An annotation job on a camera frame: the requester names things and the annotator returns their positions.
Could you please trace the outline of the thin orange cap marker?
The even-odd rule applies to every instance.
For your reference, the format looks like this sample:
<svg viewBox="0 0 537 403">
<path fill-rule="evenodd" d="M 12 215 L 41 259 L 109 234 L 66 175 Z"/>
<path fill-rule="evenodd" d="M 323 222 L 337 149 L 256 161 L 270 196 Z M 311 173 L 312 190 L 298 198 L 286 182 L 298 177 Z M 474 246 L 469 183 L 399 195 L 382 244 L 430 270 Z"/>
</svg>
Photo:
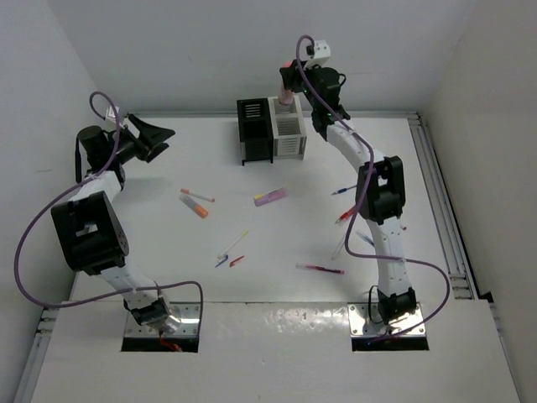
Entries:
<svg viewBox="0 0 537 403">
<path fill-rule="evenodd" d="M 181 188 L 180 192 L 183 193 L 183 194 L 186 194 L 188 196 L 191 196 L 191 197 L 206 201 L 206 202 L 215 202 L 216 201 L 216 199 L 214 197 L 204 196 L 204 195 L 201 195 L 199 193 L 195 193 L 195 192 L 193 192 L 193 191 L 191 191 L 189 189 Z"/>
</svg>

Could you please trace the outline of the orange cap highlighter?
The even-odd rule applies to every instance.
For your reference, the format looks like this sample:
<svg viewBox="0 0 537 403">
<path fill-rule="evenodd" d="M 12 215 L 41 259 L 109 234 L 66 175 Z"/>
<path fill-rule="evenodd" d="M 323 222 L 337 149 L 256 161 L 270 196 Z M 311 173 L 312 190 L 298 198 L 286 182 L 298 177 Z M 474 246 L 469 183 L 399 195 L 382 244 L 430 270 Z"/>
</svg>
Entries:
<svg viewBox="0 0 537 403">
<path fill-rule="evenodd" d="M 192 199 L 190 196 L 186 194 L 180 195 L 180 200 L 190 209 L 192 210 L 198 217 L 206 218 L 208 216 L 208 211 L 197 201 Z"/>
</svg>

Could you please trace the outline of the yellow cap blue pen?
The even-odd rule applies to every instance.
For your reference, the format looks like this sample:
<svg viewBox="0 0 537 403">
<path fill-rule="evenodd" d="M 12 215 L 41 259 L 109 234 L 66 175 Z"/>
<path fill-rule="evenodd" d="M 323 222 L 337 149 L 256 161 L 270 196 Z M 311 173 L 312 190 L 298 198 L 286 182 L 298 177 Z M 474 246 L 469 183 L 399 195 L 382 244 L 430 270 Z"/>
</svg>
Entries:
<svg viewBox="0 0 537 403">
<path fill-rule="evenodd" d="M 271 194 L 271 193 L 275 193 L 275 192 L 277 193 L 277 192 L 279 192 L 279 191 L 283 191 L 283 190 L 285 190 L 285 186 L 281 186 L 280 188 L 274 189 L 274 190 L 272 190 L 272 191 L 268 191 L 268 192 L 266 192 L 266 193 L 258 194 L 258 195 L 256 195 L 256 196 L 254 196 L 253 199 L 254 199 L 254 200 L 257 200 L 257 199 L 263 198 L 264 196 L 267 196 L 267 195 L 269 195 L 269 194 Z"/>
</svg>

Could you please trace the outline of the yellow tip white pen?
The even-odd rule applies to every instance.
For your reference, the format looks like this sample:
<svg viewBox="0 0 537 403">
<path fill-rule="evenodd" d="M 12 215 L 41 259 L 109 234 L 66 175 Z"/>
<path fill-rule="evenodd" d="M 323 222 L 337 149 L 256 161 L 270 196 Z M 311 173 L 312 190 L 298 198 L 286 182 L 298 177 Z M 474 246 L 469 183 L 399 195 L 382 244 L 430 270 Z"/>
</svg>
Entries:
<svg viewBox="0 0 537 403">
<path fill-rule="evenodd" d="M 237 237 L 235 237 L 218 255 L 218 259 L 222 259 L 249 233 L 248 230 L 242 231 Z"/>
</svg>

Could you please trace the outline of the pink purple eraser block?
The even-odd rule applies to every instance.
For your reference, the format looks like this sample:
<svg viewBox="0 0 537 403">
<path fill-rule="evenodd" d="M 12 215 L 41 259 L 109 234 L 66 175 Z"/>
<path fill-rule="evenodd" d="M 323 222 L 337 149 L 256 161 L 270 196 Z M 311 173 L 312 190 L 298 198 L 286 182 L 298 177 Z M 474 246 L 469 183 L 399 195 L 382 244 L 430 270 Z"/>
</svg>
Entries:
<svg viewBox="0 0 537 403">
<path fill-rule="evenodd" d="M 287 61 L 279 69 L 281 75 L 281 89 L 279 94 L 279 103 L 289 105 L 294 99 L 295 85 L 295 61 Z"/>
</svg>

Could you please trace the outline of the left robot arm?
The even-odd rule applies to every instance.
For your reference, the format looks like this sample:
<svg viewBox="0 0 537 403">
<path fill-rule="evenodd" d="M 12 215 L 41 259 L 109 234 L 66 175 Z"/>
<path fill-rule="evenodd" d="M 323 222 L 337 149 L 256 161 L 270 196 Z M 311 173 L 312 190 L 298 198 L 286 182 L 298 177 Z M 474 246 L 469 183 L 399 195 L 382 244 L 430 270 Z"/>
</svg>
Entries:
<svg viewBox="0 0 537 403">
<path fill-rule="evenodd" d="M 112 207 L 126 180 L 123 166 L 132 159 L 150 163 L 169 146 L 175 131 L 146 123 L 128 114 L 119 130 L 98 126 L 83 128 L 76 136 L 76 150 L 86 151 L 90 166 L 76 179 L 87 183 L 68 201 L 52 207 L 51 217 L 66 263 L 75 272 L 105 280 L 123 297 L 125 309 L 139 326 L 172 332 L 180 319 L 171 312 L 155 282 L 133 267 L 129 244 Z"/>
</svg>

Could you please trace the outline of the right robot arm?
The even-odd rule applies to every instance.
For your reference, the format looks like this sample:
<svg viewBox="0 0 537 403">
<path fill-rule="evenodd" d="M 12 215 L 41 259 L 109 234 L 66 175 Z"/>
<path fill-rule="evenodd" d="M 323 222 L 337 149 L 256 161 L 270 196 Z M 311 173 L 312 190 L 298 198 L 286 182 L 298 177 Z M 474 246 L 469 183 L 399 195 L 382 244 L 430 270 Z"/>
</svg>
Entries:
<svg viewBox="0 0 537 403">
<path fill-rule="evenodd" d="M 296 60 L 279 69 L 284 92 L 302 93 L 312 106 L 314 130 L 338 149 L 357 172 L 355 214 L 366 221 L 378 262 L 378 314 L 388 324 L 415 311 L 417 301 L 405 267 L 400 218 L 406 203 L 404 167 L 366 142 L 340 104 L 346 78 L 330 67 L 306 68 Z"/>
</svg>

